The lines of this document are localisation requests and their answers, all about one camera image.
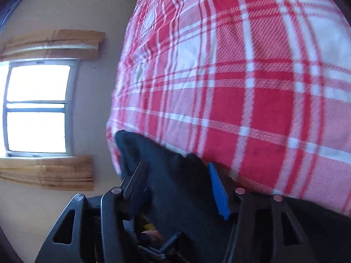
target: gray wall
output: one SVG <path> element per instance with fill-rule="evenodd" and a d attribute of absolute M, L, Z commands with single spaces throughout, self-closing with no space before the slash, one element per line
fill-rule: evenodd
<path fill-rule="evenodd" d="M 42 29 L 83 29 L 106 33 L 97 61 L 81 63 L 73 110 L 76 154 L 92 154 L 95 191 L 118 185 L 105 139 L 117 63 L 136 0 L 23 0 L 0 41 Z M 57 217 L 76 192 L 50 191 L 0 180 L 0 226 L 25 263 L 34 262 Z"/>

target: blue gripper pad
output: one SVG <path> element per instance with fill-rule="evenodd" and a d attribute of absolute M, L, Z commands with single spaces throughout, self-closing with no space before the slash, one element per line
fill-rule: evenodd
<path fill-rule="evenodd" d="M 211 177 L 213 196 L 215 197 L 219 214 L 222 215 L 225 220 L 228 220 L 231 215 L 228 193 L 224 188 L 220 175 L 218 175 L 215 163 L 210 162 L 208 164 L 208 170 Z"/>

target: window frame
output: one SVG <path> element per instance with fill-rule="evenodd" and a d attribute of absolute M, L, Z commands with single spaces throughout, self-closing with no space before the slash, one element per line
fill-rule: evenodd
<path fill-rule="evenodd" d="M 7 101 L 7 91 L 8 85 L 11 77 L 12 69 L 21 66 L 30 65 L 68 65 L 70 66 L 70 72 L 68 74 L 66 97 L 64 101 Z M 79 65 L 78 60 L 36 60 L 36 61 L 23 61 L 23 62 L 12 62 L 9 64 L 8 73 L 6 78 L 5 92 L 4 92 L 4 104 L 2 110 L 2 128 L 4 133 L 4 143 L 6 149 L 6 156 L 8 157 L 53 157 L 53 156 L 72 156 L 73 155 L 73 96 L 75 89 L 75 76 L 77 73 L 77 68 Z M 64 113 L 64 138 L 66 142 L 66 152 L 65 153 L 37 153 L 37 152 L 22 152 L 22 151 L 12 151 L 9 149 L 8 145 L 8 135 L 7 135 L 7 113 L 9 111 L 19 111 L 18 109 L 8 109 L 7 104 L 11 103 L 44 103 L 44 104 L 64 104 L 63 109 L 49 109 L 50 111 L 60 111 Z M 34 111 L 28 109 L 20 109 L 21 111 Z"/>

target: plaid fabric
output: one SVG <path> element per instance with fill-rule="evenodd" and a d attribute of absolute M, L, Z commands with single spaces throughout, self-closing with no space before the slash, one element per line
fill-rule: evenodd
<path fill-rule="evenodd" d="M 351 215 L 351 28 L 332 0 L 138 0 L 107 139 L 139 132 L 237 181 Z"/>

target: window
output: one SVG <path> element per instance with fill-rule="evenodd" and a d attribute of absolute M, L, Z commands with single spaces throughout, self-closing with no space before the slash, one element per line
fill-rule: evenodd
<path fill-rule="evenodd" d="M 77 62 L 70 60 L 11 63 L 6 79 L 4 69 L 0 69 L 7 156 L 72 155 L 71 108 L 76 68 Z"/>

